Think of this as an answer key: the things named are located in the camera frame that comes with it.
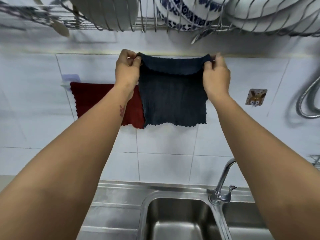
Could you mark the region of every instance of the towel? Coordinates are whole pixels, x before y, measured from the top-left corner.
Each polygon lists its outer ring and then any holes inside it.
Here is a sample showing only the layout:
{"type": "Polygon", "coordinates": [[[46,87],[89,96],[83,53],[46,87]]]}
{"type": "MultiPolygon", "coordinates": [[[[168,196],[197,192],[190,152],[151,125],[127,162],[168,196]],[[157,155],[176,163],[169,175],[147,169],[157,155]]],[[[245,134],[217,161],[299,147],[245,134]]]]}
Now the towel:
{"type": "MultiPolygon", "coordinates": [[[[75,107],[78,118],[98,103],[114,84],[93,84],[71,82],[71,91],[75,98],[75,107]]],[[[142,102],[138,86],[134,88],[132,99],[128,101],[121,125],[133,125],[137,129],[143,129],[145,120],[142,110],[142,102]]]]}
{"type": "Polygon", "coordinates": [[[144,127],[172,123],[186,127],[206,124],[203,64],[210,55],[193,59],[141,56],[139,91],[144,127]]]}

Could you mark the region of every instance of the tap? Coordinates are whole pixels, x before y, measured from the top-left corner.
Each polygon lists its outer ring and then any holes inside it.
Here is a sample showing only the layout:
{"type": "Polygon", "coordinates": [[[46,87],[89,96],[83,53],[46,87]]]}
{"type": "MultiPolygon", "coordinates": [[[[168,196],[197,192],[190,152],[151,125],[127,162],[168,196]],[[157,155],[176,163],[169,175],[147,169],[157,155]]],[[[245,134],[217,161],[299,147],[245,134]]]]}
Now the tap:
{"type": "Polygon", "coordinates": [[[212,204],[216,204],[217,202],[224,202],[224,203],[230,203],[231,201],[231,192],[232,190],[236,189],[237,187],[234,185],[229,186],[229,192],[226,195],[221,195],[221,189],[223,186],[224,181],[226,180],[226,177],[228,175],[228,172],[230,170],[230,167],[236,163],[236,160],[234,158],[230,159],[226,166],[223,169],[222,175],[219,179],[218,185],[214,190],[214,193],[209,196],[209,201],[212,204]]]}

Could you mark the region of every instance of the red towel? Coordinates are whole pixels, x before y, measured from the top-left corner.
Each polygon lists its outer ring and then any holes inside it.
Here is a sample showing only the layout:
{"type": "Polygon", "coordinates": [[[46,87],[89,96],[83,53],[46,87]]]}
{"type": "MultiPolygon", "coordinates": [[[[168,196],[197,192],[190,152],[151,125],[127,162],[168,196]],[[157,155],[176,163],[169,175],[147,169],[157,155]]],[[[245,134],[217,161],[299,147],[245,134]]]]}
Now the red towel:
{"type": "MultiPolygon", "coordinates": [[[[93,84],[82,82],[71,82],[71,91],[75,98],[75,107],[78,118],[98,103],[114,84],[93,84]]],[[[132,99],[129,100],[121,125],[132,124],[137,129],[143,129],[145,123],[142,102],[139,88],[136,86],[133,91],[132,99]]]]}

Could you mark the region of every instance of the forearm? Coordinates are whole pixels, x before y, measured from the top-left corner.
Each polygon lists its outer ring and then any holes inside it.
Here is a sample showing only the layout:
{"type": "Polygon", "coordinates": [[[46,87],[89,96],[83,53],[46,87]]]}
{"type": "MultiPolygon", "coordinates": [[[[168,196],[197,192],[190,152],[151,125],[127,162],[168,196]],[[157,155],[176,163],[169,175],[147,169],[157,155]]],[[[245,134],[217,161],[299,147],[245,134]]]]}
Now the forearm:
{"type": "Polygon", "coordinates": [[[98,104],[28,163],[0,195],[0,225],[12,226],[18,219],[28,218],[23,211],[21,215],[10,214],[15,207],[26,205],[33,209],[29,216],[30,224],[25,223],[30,230],[44,224],[37,221],[40,219],[67,221],[69,224],[59,226],[56,234],[67,235],[66,231],[77,234],[121,126],[124,111],[121,113],[120,106],[126,106],[128,96],[125,89],[114,86],[98,104]]]}
{"type": "Polygon", "coordinates": [[[213,100],[230,149],[276,239],[301,239],[319,217],[320,174],[229,96],[213,100]]]}

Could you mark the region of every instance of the sink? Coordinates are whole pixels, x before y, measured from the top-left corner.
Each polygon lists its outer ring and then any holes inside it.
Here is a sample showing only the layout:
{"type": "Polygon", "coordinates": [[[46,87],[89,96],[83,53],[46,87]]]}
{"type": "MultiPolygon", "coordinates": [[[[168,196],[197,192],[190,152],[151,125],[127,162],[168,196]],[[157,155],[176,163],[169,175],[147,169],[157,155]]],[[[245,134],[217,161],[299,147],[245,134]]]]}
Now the sink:
{"type": "Polygon", "coordinates": [[[210,207],[201,200],[158,198],[148,207],[144,240],[221,240],[210,207]]]}
{"type": "Polygon", "coordinates": [[[255,203],[231,202],[222,211],[233,240],[274,240],[255,203]]]}

